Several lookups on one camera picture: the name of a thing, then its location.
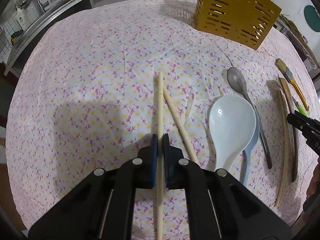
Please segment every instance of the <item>orange handle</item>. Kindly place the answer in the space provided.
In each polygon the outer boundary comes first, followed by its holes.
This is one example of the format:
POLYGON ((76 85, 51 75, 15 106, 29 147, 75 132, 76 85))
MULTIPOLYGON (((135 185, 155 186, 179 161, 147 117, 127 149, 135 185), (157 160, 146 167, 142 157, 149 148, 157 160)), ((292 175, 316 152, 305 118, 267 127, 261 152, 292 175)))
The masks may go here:
POLYGON ((303 103, 303 105, 304 105, 304 108, 305 108, 307 111, 309 111, 309 109, 310 109, 310 108, 309 108, 309 105, 307 104, 307 101, 306 101, 305 97, 303 96, 303 94, 302 94, 299 86, 297 85, 296 81, 295 81, 295 80, 292 80, 292 81, 290 82, 290 84, 294 87, 294 89, 295 89, 296 92, 298 93, 298 95, 299 95, 299 97, 300 97, 300 99, 301 99, 301 101, 302 101, 302 103, 303 103))

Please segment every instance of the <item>floral tablecloth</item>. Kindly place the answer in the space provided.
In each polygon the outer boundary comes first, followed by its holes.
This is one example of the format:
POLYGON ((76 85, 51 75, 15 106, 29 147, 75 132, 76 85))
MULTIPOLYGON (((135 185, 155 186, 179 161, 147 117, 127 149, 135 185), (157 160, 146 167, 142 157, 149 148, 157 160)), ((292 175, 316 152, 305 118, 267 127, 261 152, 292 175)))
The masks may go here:
MULTIPOLYGON (((310 117, 319 118, 311 79, 292 44, 274 28, 255 51, 195 30, 195 6, 196 0, 125 1, 76 13, 43 36, 24 67, 7 124, 10 184, 27 228, 95 168, 119 168, 150 143, 156 132, 154 76, 159 71, 165 73, 201 167, 214 170, 208 114, 217 97, 234 94, 226 81, 231 66, 245 76, 273 162, 269 170, 258 141, 246 186, 288 224, 299 216, 317 157, 299 133, 298 178, 290 183, 290 151, 283 200, 275 208, 284 148, 276 58, 293 72, 310 117)), ((170 143, 187 157, 167 105, 164 116, 170 143)), ((241 162, 239 156, 230 171, 236 178, 241 162)), ((164 239, 185 239, 185 194, 165 190, 164 195, 164 239)), ((156 189, 137 190, 133 238, 155 238, 155 198, 156 189)))

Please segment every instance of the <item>stainless steel spoon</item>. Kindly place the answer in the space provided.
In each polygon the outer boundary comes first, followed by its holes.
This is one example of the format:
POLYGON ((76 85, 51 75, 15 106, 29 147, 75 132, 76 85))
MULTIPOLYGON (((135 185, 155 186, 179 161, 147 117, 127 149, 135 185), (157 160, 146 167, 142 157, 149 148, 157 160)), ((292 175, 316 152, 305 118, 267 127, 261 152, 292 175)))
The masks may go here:
MULTIPOLYGON (((227 79, 228 79, 228 82, 229 82, 229 85, 231 86, 231 88, 234 91, 238 92, 239 94, 243 95, 244 98, 252 105, 253 109, 257 110, 248 96, 247 84, 246 84, 246 82, 244 80, 244 76, 242 75, 240 70, 238 70, 235 67, 229 68, 228 72, 227 72, 227 79)), ((270 156, 270 152, 269 152, 269 148, 268 148, 268 144, 267 144, 267 139, 264 135, 264 131, 262 128, 262 123, 261 123, 261 118, 260 118, 259 113, 258 113, 258 117, 259 117, 259 121, 260 121, 259 137, 262 142, 263 151, 266 155, 268 168, 271 169, 272 168, 271 156, 270 156)))

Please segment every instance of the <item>dish rack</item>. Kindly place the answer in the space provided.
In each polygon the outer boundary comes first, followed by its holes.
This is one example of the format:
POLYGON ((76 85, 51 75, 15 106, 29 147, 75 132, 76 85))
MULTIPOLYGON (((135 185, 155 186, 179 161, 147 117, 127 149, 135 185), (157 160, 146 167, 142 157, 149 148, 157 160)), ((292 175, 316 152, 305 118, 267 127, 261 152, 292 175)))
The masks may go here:
POLYGON ((196 29, 257 50, 281 12, 270 0, 198 0, 196 29))

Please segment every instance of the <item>wooden stick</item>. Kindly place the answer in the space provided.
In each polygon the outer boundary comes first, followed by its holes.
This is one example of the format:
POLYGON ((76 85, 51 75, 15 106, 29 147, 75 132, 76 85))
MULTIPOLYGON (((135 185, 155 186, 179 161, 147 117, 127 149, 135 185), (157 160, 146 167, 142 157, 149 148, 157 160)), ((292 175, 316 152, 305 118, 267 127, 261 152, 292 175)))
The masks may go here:
POLYGON ((275 207, 279 205, 283 195, 284 185, 287 179, 288 162, 289 162, 289 131, 288 131, 288 124, 287 124, 287 112, 285 109, 285 101, 282 96, 282 93, 280 90, 278 90, 278 93, 279 93, 280 107, 281 107, 281 114, 282 114, 282 121, 283 121, 284 156, 283 156, 283 169, 282 169, 282 176, 280 181, 280 188, 279 188, 278 197, 275 203, 275 207))
POLYGON ((169 110, 172 114, 173 120, 176 123, 176 125, 180 131, 180 134, 182 136, 182 139, 186 145, 187 152, 189 154, 190 159, 193 162, 199 164, 199 160, 197 158, 196 152, 193 148, 193 145, 191 144, 191 141, 189 139, 189 136, 188 136, 183 124, 180 121, 180 117, 178 116, 177 108, 174 105, 174 103, 172 102, 172 99, 171 99, 166 87, 164 87, 164 89, 163 89, 163 95, 164 95, 165 100, 167 101, 167 104, 168 104, 169 110))
POLYGON ((163 177, 164 159, 162 152, 163 137, 163 73, 158 75, 158 158, 157 158, 157 240, 163 237, 163 177))
MULTIPOLYGON (((285 98, 287 99, 289 112, 294 113, 294 106, 292 101, 292 95, 289 89, 289 86, 284 78, 279 78, 280 84, 282 86, 282 89, 284 91, 285 98)), ((298 135, 298 129, 295 127, 292 127, 293 131, 293 144, 294 144, 294 153, 293 153, 293 166, 292 166, 292 177, 291 182, 295 182, 298 175, 298 155, 299 155, 299 135, 298 135)))

